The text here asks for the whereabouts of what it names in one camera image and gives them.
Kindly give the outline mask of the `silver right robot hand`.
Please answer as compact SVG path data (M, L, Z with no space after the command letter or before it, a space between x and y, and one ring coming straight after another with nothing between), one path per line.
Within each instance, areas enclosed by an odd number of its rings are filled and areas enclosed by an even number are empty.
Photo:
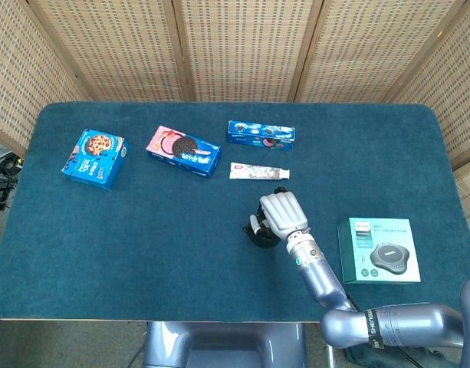
M295 232L308 233L308 220L293 192L278 192L262 196L259 200L260 210L265 217L266 228L286 241ZM257 235L264 229L262 222L255 215L250 216L250 226Z

